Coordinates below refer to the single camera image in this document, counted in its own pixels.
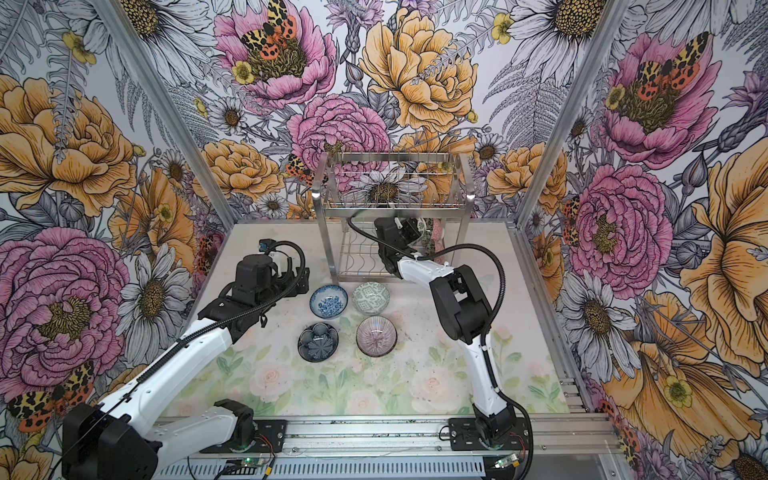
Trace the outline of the green leaf pattern bowl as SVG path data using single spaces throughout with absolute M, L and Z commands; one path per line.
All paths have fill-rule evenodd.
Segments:
M 417 246 L 425 254 L 432 254 L 435 251 L 432 234 L 434 231 L 434 220 L 431 218 L 420 218 L 418 220 L 418 229 L 421 233 Z

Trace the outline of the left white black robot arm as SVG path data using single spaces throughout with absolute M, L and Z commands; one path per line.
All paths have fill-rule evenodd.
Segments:
M 296 243 L 264 239 L 245 256 L 221 295 L 137 377 L 94 406 L 75 407 L 62 425 L 66 479 L 150 479 L 212 446 L 247 449 L 257 439 L 252 408 L 224 399 L 202 414 L 156 428 L 155 422 L 194 377 L 251 328 L 266 326 L 280 300 L 307 293 L 309 269 Z

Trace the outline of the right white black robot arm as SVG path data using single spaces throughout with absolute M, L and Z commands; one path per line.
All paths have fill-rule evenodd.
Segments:
M 488 343 L 506 291 L 500 259 L 488 248 L 472 243 L 460 243 L 423 255 L 410 246 L 413 230 L 407 222 L 392 217 L 376 219 L 374 230 L 374 241 L 386 270 L 399 279 L 426 288 L 444 333 L 462 344 L 472 383 L 472 407 L 479 437 L 488 447 L 502 444 L 517 426 L 517 415 L 523 408 L 501 390 Z M 482 253 L 496 267 L 499 293 L 494 304 L 489 302 L 470 266 L 436 261 L 442 255 L 461 250 Z

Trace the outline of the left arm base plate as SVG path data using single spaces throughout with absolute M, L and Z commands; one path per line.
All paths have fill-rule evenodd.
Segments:
M 286 420 L 253 420 L 250 426 L 238 425 L 233 437 L 223 444 L 209 446 L 203 454 L 280 453 L 286 438 Z

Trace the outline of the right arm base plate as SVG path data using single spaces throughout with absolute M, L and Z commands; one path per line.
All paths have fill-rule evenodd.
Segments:
M 508 433 L 497 440 L 485 442 L 481 439 L 474 418 L 454 417 L 448 419 L 448 435 L 453 451 L 526 451 L 531 449 L 530 423 L 518 418 Z

